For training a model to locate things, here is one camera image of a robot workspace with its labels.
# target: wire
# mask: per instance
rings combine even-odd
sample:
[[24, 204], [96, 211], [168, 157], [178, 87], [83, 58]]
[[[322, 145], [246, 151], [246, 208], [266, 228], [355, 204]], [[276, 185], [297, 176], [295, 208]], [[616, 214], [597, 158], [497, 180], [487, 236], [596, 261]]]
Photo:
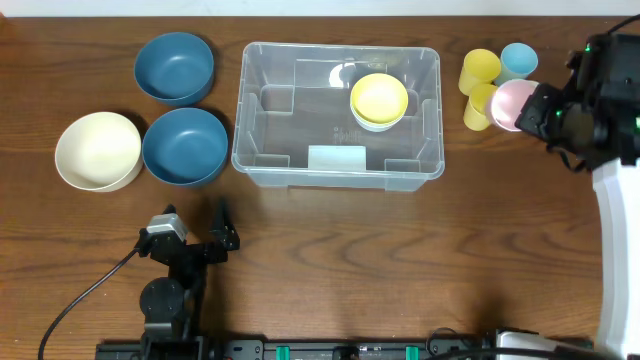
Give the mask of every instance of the wire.
[[552, 351], [544, 351], [544, 350], [532, 350], [532, 349], [519, 349], [519, 348], [486, 348], [486, 349], [474, 349], [474, 350], [464, 350], [464, 351], [453, 351], [447, 352], [444, 354], [432, 356], [429, 360], [449, 360], [449, 359], [459, 359], [459, 358], [468, 358], [471, 356], [478, 355], [515, 355], [515, 356], [526, 356], [533, 358], [543, 358], [543, 359], [551, 359], [551, 360], [575, 360], [575, 359], [605, 359], [603, 356], [600, 356], [595, 353], [585, 353], [585, 356], [577, 356], [575, 352], [572, 353], [560, 353], [560, 352], [552, 352]]
[[83, 292], [80, 296], [78, 296], [75, 300], [73, 300], [73, 302], [69, 304], [69, 306], [67, 306], [66, 309], [62, 310], [60, 315], [58, 315], [58, 317], [55, 320], [53, 320], [53, 322], [51, 323], [51, 326], [49, 326], [49, 329], [47, 329], [47, 332], [44, 333], [44, 336], [42, 337], [42, 341], [40, 341], [40, 349], [38, 350], [38, 360], [44, 360], [44, 347], [45, 345], [47, 345], [47, 340], [49, 340], [49, 336], [51, 336], [51, 333], [56, 328], [56, 326], [58, 326], [62, 318], [64, 318], [64, 316], [67, 315], [69, 311], [71, 311], [71, 309], [74, 308], [74, 306], [78, 305], [78, 303], [82, 301], [82, 299], [87, 297], [87, 295], [89, 295], [98, 286], [102, 285], [103, 282], [107, 281], [107, 279], [109, 279], [111, 275], [115, 274], [116, 271], [120, 270], [120, 268], [124, 266], [124, 264], [126, 264], [127, 261], [129, 261], [129, 259], [131, 259], [133, 255], [135, 255], [137, 252], [138, 252], [138, 249], [131, 250], [131, 252], [127, 256], [125, 256], [125, 258], [122, 259], [116, 266], [114, 266], [113, 269], [111, 269], [111, 271], [109, 271], [105, 276], [103, 276], [102, 279], [98, 280], [95, 284], [91, 285], [90, 288], [85, 290], [85, 292]]
[[[437, 333], [439, 333], [440, 331], [443, 331], [443, 330], [450, 331], [450, 332], [454, 333], [455, 335], [459, 335], [457, 331], [453, 330], [452, 328], [448, 328], [448, 327], [440, 327], [440, 328], [437, 328], [437, 329], [433, 330], [433, 332], [431, 333], [431, 335], [427, 339], [427, 351], [429, 352], [429, 354], [431, 356], [436, 356], [436, 354], [433, 351], [431, 351], [431, 340], [433, 340], [433, 337]], [[466, 342], [466, 340], [460, 339], [460, 341], [464, 344], [464, 346], [466, 346], [468, 348], [471, 348], [471, 346], [469, 345], [469, 343]]]
[[611, 34], [613, 32], [616, 32], [616, 31], [622, 29], [623, 27], [631, 24], [632, 22], [638, 21], [638, 20], [640, 20], [640, 14], [632, 16], [632, 17], [630, 17], [630, 18], [628, 18], [626, 20], [623, 20], [618, 25], [616, 25], [616, 26], [612, 27], [611, 29], [609, 29], [609, 31], [607, 31], [607, 34]]

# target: white background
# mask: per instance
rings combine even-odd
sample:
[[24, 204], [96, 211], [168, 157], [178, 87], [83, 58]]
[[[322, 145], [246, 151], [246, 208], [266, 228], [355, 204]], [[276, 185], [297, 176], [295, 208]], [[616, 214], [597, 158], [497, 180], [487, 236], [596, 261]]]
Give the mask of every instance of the white background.
[[0, 0], [5, 16], [633, 15], [640, 0]]

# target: wooden table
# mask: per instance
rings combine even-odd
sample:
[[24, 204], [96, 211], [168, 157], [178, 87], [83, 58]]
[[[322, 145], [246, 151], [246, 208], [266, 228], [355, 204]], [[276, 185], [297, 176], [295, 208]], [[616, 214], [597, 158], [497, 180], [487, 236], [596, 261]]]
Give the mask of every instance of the wooden table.
[[[0, 357], [34, 359], [58, 313], [120, 260], [169, 202], [206, 240], [218, 198], [242, 239], [211, 268], [204, 325], [213, 334], [425, 338], [439, 326], [498, 325], [595, 336], [600, 228], [588, 175], [573, 175], [523, 134], [468, 130], [457, 89], [464, 54], [523, 41], [533, 79], [561, 86], [567, 54], [611, 18], [5, 19], [0, 29]], [[446, 171], [416, 193], [261, 189], [228, 165], [182, 189], [147, 171], [114, 193], [57, 175], [56, 141], [75, 119], [116, 111], [141, 127], [169, 110], [133, 80], [138, 50], [188, 31], [211, 40], [218, 68], [201, 104], [233, 123], [241, 54], [252, 41], [429, 46], [442, 60]], [[93, 358], [103, 339], [137, 339], [140, 291], [166, 268], [134, 258], [76, 307], [49, 359]]]

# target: bowl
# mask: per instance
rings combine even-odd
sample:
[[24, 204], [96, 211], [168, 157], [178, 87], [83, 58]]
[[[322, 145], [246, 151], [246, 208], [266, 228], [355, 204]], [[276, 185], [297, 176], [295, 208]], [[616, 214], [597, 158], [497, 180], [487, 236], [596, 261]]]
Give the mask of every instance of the bowl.
[[518, 132], [516, 120], [522, 107], [538, 86], [538, 82], [514, 79], [500, 85], [487, 103], [485, 113], [490, 123], [497, 127]]
[[349, 99], [358, 124], [369, 131], [390, 129], [407, 111], [409, 94], [400, 80], [376, 73], [358, 80]]
[[138, 53], [134, 76], [142, 91], [171, 106], [202, 100], [213, 85], [213, 53], [188, 33], [160, 35]]
[[129, 119], [97, 112], [76, 120], [62, 133], [56, 146], [56, 169], [75, 188], [115, 191], [142, 169], [140, 148], [140, 133]]
[[228, 147], [227, 132], [218, 118], [204, 110], [182, 108], [151, 125], [142, 157], [156, 178], [172, 185], [199, 186], [222, 171]]

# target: table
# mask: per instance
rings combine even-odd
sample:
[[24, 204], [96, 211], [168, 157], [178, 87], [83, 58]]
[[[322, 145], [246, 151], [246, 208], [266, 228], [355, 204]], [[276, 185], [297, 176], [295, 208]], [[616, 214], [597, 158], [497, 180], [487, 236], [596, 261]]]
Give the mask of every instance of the table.
[[[242, 239], [210, 269], [203, 326], [269, 339], [426, 338], [439, 326], [508, 325], [595, 336], [600, 228], [588, 175], [523, 134], [468, 130], [457, 89], [464, 54], [523, 41], [533, 79], [564, 84], [567, 53], [614, 18], [99, 18], [4, 19], [0, 25], [0, 357], [33, 359], [58, 313], [134, 245], [173, 203], [208, 239], [217, 200]], [[416, 193], [262, 189], [228, 164], [199, 189], [143, 171], [114, 193], [76, 190], [57, 175], [62, 131], [95, 111], [144, 129], [170, 108], [133, 80], [138, 50], [187, 31], [215, 47], [214, 89], [200, 104], [233, 124], [242, 50], [251, 41], [429, 46], [442, 61], [446, 170]], [[93, 358], [103, 339], [139, 338], [140, 291], [166, 268], [134, 258], [78, 305], [46, 358]]]

